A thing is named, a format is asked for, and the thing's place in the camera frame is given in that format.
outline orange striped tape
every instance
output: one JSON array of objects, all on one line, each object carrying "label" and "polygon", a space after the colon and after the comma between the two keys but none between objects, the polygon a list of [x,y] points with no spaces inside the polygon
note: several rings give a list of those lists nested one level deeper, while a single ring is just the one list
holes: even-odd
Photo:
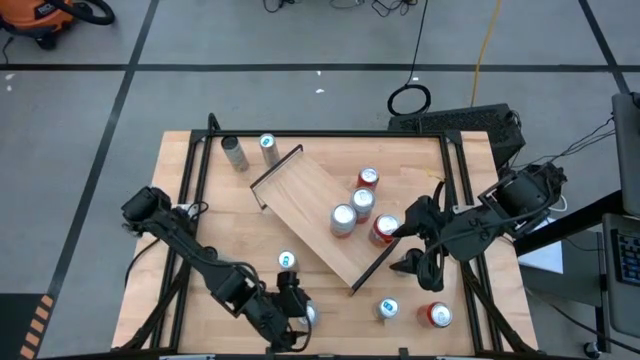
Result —
[{"label": "orange striped tape", "polygon": [[20,349],[22,359],[35,359],[42,344],[42,338],[46,330],[51,311],[53,310],[53,298],[49,295],[42,296],[40,304],[36,307],[29,331],[24,338],[24,344]]}]

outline can lid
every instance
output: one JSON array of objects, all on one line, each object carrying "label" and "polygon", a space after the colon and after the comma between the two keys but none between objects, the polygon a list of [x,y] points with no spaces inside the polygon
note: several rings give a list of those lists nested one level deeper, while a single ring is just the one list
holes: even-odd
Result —
[{"label": "can lid", "polygon": [[364,168],[360,171],[360,177],[368,183],[374,183],[378,181],[378,170],[374,168]]},{"label": "can lid", "polygon": [[453,320],[451,310],[445,304],[436,304],[431,309],[431,319],[438,326],[448,326]]},{"label": "can lid", "polygon": [[276,143],[276,139],[271,134],[263,134],[260,136],[260,146],[272,147]]},{"label": "can lid", "polygon": [[278,256],[278,262],[283,268],[290,269],[296,264],[296,257],[291,251],[283,251]]},{"label": "can lid", "polygon": [[391,215],[380,215],[377,223],[378,230],[384,235],[391,235],[400,226],[398,219]]},{"label": "can lid", "polygon": [[[312,324],[316,322],[316,309],[314,309],[313,306],[308,304],[307,304],[307,316],[309,316],[309,320],[311,321]],[[303,325],[306,325],[307,319],[300,318],[300,323],[302,323]]]},{"label": "can lid", "polygon": [[341,224],[348,224],[356,218],[356,211],[348,204],[340,204],[333,209],[333,219]]},{"label": "can lid", "polygon": [[384,298],[378,305],[380,313],[384,317],[393,317],[398,313],[398,302],[392,298]]},{"label": "can lid", "polygon": [[238,138],[235,136],[225,136],[220,143],[223,149],[231,150],[238,146]]},{"label": "can lid", "polygon": [[356,206],[365,207],[373,204],[375,196],[371,190],[367,188],[360,188],[353,192],[351,199]]}]

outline white paper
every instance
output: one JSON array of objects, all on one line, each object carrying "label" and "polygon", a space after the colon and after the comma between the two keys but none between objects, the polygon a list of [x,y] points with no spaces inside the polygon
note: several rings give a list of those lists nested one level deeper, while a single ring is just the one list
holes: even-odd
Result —
[{"label": "white paper", "polygon": [[[534,230],[545,227],[554,221],[555,219],[547,218],[547,220],[540,223],[540,225],[538,225]],[[562,243],[557,241],[534,252],[522,255],[518,258],[518,262],[520,265],[562,274],[564,272],[564,265],[562,263]]]}]

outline silver can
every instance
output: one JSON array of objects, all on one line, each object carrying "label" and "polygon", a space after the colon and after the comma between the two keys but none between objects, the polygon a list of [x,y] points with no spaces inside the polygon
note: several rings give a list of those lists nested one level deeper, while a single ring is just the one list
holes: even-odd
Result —
[{"label": "silver can", "polygon": [[268,167],[272,167],[280,161],[276,138],[273,135],[263,134],[260,136],[260,149],[262,149],[262,156]]},{"label": "silver can", "polygon": [[335,237],[345,238],[356,228],[356,211],[349,204],[340,204],[331,212],[331,233]]},{"label": "silver can", "polygon": [[351,194],[350,204],[356,211],[356,223],[363,224],[371,217],[373,206],[376,204],[376,196],[368,188],[359,188]]},{"label": "silver can", "polygon": [[398,302],[390,297],[384,298],[376,304],[374,312],[378,320],[392,319],[398,314]]},{"label": "silver can", "polygon": [[247,161],[247,157],[244,155],[244,151],[237,137],[225,136],[222,138],[220,144],[235,171],[244,172],[249,169],[249,161]]},{"label": "silver can", "polygon": [[283,251],[278,256],[280,268],[284,271],[298,271],[298,259],[291,251]]},{"label": "silver can", "polygon": [[[316,308],[316,304],[312,300],[307,301],[307,316],[309,316],[311,326],[316,326],[318,323],[318,308]],[[302,325],[307,325],[307,318],[298,318],[298,322]]]}]

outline black floor stripe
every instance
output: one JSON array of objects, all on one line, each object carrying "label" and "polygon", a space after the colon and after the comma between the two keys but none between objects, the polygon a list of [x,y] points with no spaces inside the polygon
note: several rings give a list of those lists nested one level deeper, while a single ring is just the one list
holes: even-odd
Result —
[{"label": "black floor stripe", "polygon": [[[416,64],[415,71],[474,72],[475,64]],[[137,71],[252,72],[252,71],[410,71],[411,64],[140,64]],[[482,72],[611,72],[608,65],[481,65]]]},{"label": "black floor stripe", "polygon": [[600,25],[598,25],[598,21],[596,20],[593,11],[591,10],[591,6],[589,6],[589,2],[587,0],[579,0],[580,7],[584,12],[584,16],[587,18],[587,22],[591,27],[591,31],[593,32],[593,36],[596,37],[596,41],[598,42],[598,46],[600,46],[600,51],[602,51],[602,55],[604,55],[605,60],[607,60],[607,64],[612,68],[613,78],[618,85],[618,90],[622,93],[629,92],[629,86],[627,86],[627,82],[622,75],[622,72],[618,68],[618,63],[611,52],[611,48],[607,43],[607,40],[604,38],[604,34],[602,33],[602,29],[600,29]]},{"label": "black floor stripe", "polygon": [[[126,71],[125,64],[13,64],[0,71]],[[157,72],[257,72],[257,71],[409,71],[411,64],[134,64],[134,71]],[[475,64],[416,64],[416,71],[473,72]],[[482,72],[593,73],[640,72],[640,65],[481,65]]]},{"label": "black floor stripe", "polygon": [[0,71],[126,71],[127,64],[10,64]]},{"label": "black floor stripe", "polygon": [[53,273],[53,278],[51,279],[48,293],[56,299],[58,299],[59,297],[60,290],[62,289],[62,284],[64,283],[64,279],[67,276],[67,271],[69,270],[69,265],[71,264],[71,258],[73,257],[76,245],[78,244],[80,232],[82,231],[82,226],[84,225],[84,221],[89,211],[89,206],[91,205],[91,200],[93,199],[93,194],[96,190],[96,185],[98,184],[98,178],[100,177],[100,173],[102,172],[102,167],[104,166],[104,161],[107,157],[107,152],[109,151],[111,140],[113,139],[113,134],[116,131],[116,126],[118,125],[118,120],[120,119],[120,113],[122,112],[124,102],[129,92],[129,88],[131,87],[131,82],[135,74],[135,65],[140,60],[142,48],[147,39],[147,35],[149,34],[149,29],[151,28],[151,23],[153,21],[156,9],[158,8],[158,1],[159,0],[152,0],[149,4],[147,14],[142,24],[142,28],[140,29],[138,39],[136,40],[136,45],[133,49],[133,53],[131,54],[131,59],[129,60],[129,65],[127,66],[127,70],[122,79],[122,83],[120,84],[120,89],[118,90],[118,94],[116,95],[115,103],[113,104],[113,108],[111,109],[109,120],[107,121],[107,125],[105,126],[104,132],[102,134],[102,139],[100,140],[98,151],[96,152],[96,156],[93,160],[93,165],[91,165],[91,171],[89,172],[89,177],[87,178],[84,190],[82,191],[80,203],[78,204],[78,208],[76,209],[75,215],[73,216],[73,221],[71,223],[71,227],[69,228],[69,233],[67,234],[67,239],[65,240],[64,246],[62,248],[62,253],[60,255],[60,258],[58,259],[58,264],[56,265],[56,269]]}]

